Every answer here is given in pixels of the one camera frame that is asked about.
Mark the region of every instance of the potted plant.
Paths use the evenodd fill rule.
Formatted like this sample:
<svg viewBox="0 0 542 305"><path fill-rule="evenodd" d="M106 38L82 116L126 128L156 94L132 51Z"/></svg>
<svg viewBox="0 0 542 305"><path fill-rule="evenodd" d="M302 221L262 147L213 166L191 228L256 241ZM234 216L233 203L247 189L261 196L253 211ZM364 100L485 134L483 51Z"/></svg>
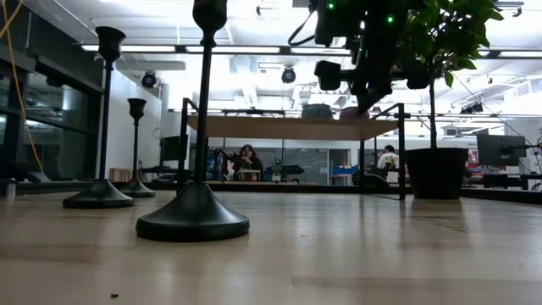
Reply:
<svg viewBox="0 0 542 305"><path fill-rule="evenodd" d="M406 152L406 163L417 198L458 199L467 149L437 148L434 82L442 77L452 86L452 72L476 69L478 49L489 47L485 23L503 20L493 0L425 0L426 7L409 14L401 38L401 59L419 58L429 72L431 147Z"/></svg>
<svg viewBox="0 0 542 305"><path fill-rule="evenodd" d="M277 158L274 159L273 164L273 175L271 176L272 182L280 182L282 179L282 174L280 173L282 171L282 161L278 160Z"/></svg>

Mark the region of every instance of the black stand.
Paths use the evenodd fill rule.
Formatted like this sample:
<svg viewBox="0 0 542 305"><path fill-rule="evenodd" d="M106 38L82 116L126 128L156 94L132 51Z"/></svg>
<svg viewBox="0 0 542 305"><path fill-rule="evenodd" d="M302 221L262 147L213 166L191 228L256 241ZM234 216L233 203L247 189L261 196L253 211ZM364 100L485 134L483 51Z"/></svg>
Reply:
<svg viewBox="0 0 542 305"><path fill-rule="evenodd" d="M64 199L65 208L124 208L134 205L134 199L117 190L105 179L105 160L108 144L109 94L113 62L120 57L120 44L126 38L123 32L100 26L96 28L100 38L100 54L105 60L105 90L103 93L102 146L100 150L100 176L91 187Z"/></svg>
<svg viewBox="0 0 542 305"><path fill-rule="evenodd" d="M147 101L140 98L129 98L130 115L134 118L134 160L132 164L132 179L122 186L119 191L133 198L154 197L156 193L144 186L137 177L137 151L139 141L139 120L143 117L143 107Z"/></svg>
<svg viewBox="0 0 542 305"><path fill-rule="evenodd" d="M163 208L139 218L135 226L139 237L154 241L216 241L244 235L250 227L246 216L223 206L205 183L207 103L211 56L215 46L213 37L225 24L225 5L225 1L194 2L194 20L203 29L195 181L187 184L177 197Z"/></svg>

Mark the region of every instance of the round base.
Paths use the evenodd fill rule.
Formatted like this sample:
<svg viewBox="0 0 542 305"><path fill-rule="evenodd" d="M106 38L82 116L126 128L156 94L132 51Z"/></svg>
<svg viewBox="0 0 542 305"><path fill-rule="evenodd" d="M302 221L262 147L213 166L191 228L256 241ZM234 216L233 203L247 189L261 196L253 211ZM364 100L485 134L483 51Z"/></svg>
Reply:
<svg viewBox="0 0 542 305"><path fill-rule="evenodd" d="M229 239L249 228L248 218L223 206L207 184L187 184L173 201L135 225L139 237L176 242Z"/></svg>
<svg viewBox="0 0 542 305"><path fill-rule="evenodd" d="M132 198L145 198L156 196L156 193L154 191L149 190L137 178L130 180L125 186L120 187L119 191L126 196L130 196Z"/></svg>
<svg viewBox="0 0 542 305"><path fill-rule="evenodd" d="M117 190L111 181L100 179L91 187L64 199L65 208L126 208L134 205L134 199Z"/></svg>

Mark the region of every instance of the person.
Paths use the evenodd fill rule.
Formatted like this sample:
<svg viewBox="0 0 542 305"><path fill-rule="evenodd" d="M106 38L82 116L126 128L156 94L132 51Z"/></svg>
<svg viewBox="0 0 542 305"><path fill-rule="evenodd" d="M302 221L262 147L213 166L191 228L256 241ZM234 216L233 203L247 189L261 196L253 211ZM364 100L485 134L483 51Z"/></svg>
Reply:
<svg viewBox="0 0 542 305"><path fill-rule="evenodd" d="M242 159L241 166L235 166L235 172L241 172L243 169L258 170L260 172L259 180L262 179L263 165L262 161L257 157L254 148L251 145L246 144L241 148L239 154Z"/></svg>
<svg viewBox="0 0 542 305"><path fill-rule="evenodd" d="M395 149L391 145L384 147L384 153L380 156L379 169L387 169L388 171L396 171L399 169L399 156L395 154Z"/></svg>

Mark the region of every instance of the computer monitor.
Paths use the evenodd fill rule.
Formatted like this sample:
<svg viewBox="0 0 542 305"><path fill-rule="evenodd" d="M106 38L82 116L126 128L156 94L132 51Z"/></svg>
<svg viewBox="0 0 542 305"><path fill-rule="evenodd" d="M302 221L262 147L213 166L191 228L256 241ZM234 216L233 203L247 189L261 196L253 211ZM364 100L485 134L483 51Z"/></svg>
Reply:
<svg viewBox="0 0 542 305"><path fill-rule="evenodd" d="M179 136L170 136L162 138L161 154L162 161L179 160Z"/></svg>
<svg viewBox="0 0 542 305"><path fill-rule="evenodd" d="M478 163L486 166L519 166L519 158L527 157L522 136L477 135Z"/></svg>

